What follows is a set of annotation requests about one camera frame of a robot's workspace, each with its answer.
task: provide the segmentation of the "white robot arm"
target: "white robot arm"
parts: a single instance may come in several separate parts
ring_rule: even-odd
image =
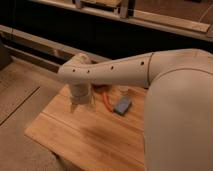
[[[213,170],[212,54],[184,49],[99,64],[79,54],[59,75],[77,104],[88,102],[90,83],[149,87],[144,112],[147,170]]]

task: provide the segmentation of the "orange object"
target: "orange object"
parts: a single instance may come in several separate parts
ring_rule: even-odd
[[[108,111],[113,112],[113,107],[109,103],[109,97],[108,97],[108,94],[106,92],[102,93],[102,98],[103,98],[103,103],[104,103],[105,107],[108,109]]]

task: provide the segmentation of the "wooden table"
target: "wooden table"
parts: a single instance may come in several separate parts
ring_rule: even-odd
[[[146,91],[130,88],[133,105],[125,115],[110,113],[94,93],[94,109],[70,113],[65,86],[27,128],[26,135],[83,170],[144,171],[143,108]],[[119,99],[109,90],[111,103]]]

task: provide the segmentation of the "cable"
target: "cable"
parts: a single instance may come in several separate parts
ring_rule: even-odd
[[[201,23],[201,21],[204,19],[204,17],[208,14],[208,12],[212,9],[213,7],[213,3],[206,9],[206,11],[203,13],[203,15],[200,17],[199,19],[199,23]]]

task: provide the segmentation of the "sponge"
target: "sponge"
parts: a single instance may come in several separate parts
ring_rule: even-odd
[[[119,115],[124,115],[131,107],[132,102],[128,97],[122,97],[114,107],[114,112]]]

